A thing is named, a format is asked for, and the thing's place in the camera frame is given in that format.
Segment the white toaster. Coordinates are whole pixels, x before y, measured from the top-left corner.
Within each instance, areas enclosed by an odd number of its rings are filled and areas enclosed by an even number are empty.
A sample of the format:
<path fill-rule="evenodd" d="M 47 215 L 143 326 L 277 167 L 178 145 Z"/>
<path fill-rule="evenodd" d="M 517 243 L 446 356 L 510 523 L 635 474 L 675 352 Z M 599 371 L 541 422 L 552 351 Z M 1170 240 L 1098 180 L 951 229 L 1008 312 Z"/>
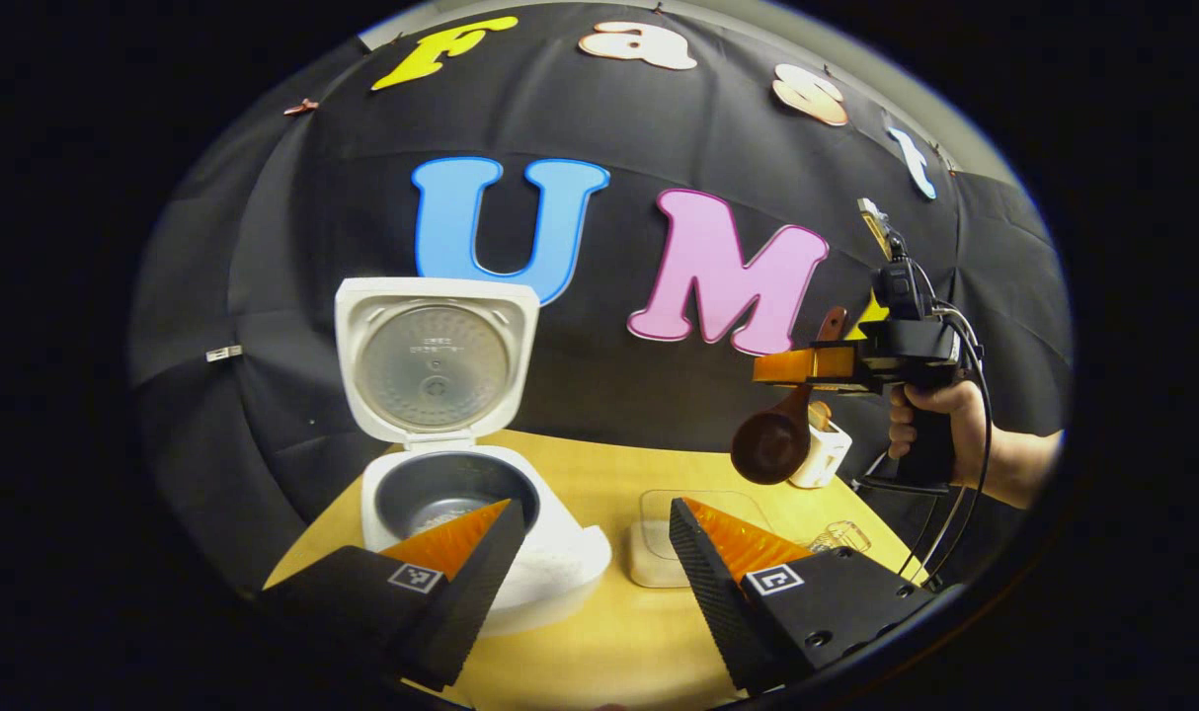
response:
<path fill-rule="evenodd" d="M 809 448 L 806 459 L 788 483 L 799 489 L 825 489 L 835 480 L 840 463 L 852 445 L 852 436 L 849 436 L 835 418 L 831 418 L 829 432 L 817 432 L 809 428 L 808 423 L 808 436 Z"/>

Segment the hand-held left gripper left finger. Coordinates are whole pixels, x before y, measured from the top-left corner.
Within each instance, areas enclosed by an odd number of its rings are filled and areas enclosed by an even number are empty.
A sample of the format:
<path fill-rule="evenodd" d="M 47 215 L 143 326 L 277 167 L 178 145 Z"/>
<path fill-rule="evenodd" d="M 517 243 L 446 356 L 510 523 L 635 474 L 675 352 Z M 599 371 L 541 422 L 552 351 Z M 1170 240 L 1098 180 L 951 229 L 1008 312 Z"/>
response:
<path fill-rule="evenodd" d="M 364 671 L 441 691 L 460 675 L 526 523 L 504 499 L 373 552 L 342 546 L 258 593 L 271 620 Z"/>

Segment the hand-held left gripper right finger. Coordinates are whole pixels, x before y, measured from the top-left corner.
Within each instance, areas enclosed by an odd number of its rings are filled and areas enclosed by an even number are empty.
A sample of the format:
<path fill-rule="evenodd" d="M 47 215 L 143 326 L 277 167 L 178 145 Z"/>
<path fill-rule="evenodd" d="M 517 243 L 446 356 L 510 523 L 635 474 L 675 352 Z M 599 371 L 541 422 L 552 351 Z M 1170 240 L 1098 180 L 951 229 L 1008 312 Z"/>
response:
<path fill-rule="evenodd" d="M 694 498 L 671 500 L 669 540 L 731 682 L 752 695 L 874 647 L 934 599 L 851 546 L 812 552 Z"/>

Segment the white rice cooker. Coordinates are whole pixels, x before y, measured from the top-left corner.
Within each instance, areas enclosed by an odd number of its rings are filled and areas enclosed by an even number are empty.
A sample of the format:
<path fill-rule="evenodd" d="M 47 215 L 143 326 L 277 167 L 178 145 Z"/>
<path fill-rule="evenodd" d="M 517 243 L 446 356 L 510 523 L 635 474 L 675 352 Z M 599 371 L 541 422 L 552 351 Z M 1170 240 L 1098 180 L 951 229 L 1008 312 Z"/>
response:
<path fill-rule="evenodd" d="M 462 514 L 520 501 L 526 536 L 482 635 L 580 610 L 611 544 L 582 526 L 513 448 L 486 444 L 522 405 L 540 297 L 530 287 L 433 277 L 350 277 L 335 293 L 344 392 L 361 430 L 398 450 L 361 472 L 361 541 L 382 552 Z"/>

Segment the brown wooden spoon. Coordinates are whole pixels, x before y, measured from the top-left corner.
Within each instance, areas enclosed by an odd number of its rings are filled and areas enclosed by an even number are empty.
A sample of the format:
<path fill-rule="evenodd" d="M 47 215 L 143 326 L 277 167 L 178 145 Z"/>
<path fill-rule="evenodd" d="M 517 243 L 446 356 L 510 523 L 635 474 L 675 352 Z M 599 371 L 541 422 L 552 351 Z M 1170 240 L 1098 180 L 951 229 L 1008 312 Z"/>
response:
<path fill-rule="evenodd" d="M 813 342 L 839 341 L 846 314 L 842 306 L 830 309 L 809 347 Z M 812 392 L 807 384 L 799 384 L 779 404 L 745 418 L 730 448 L 731 463 L 741 477 L 758 486 L 777 486 L 797 472 L 809 448 L 807 408 Z"/>

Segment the clear plastic box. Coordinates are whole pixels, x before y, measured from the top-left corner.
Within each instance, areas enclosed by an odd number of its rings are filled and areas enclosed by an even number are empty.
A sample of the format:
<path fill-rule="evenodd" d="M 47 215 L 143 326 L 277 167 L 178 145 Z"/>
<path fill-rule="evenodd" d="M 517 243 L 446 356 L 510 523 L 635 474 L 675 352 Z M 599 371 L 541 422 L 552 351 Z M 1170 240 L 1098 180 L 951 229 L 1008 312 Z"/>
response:
<path fill-rule="evenodd" d="M 771 530 L 769 518 L 757 500 L 745 492 L 653 489 L 639 498 L 639 513 L 627 531 L 627 576 L 637 586 L 646 589 L 686 589 L 689 586 L 669 537 L 669 516 L 675 499 L 694 499 L 718 512 L 757 523 Z"/>

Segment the wire chopstick holder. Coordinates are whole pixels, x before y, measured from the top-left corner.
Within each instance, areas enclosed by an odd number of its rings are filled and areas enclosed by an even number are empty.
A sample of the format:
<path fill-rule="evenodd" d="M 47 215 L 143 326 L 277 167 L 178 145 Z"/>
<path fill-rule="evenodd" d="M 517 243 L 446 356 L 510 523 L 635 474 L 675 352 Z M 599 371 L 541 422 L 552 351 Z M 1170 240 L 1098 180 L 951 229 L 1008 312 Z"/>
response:
<path fill-rule="evenodd" d="M 817 534 L 806 546 L 813 553 L 827 552 L 839 548 L 839 546 L 846 546 L 856 552 L 867 552 L 872 543 L 870 537 L 856 522 L 839 520 L 829 523 L 824 531 Z"/>

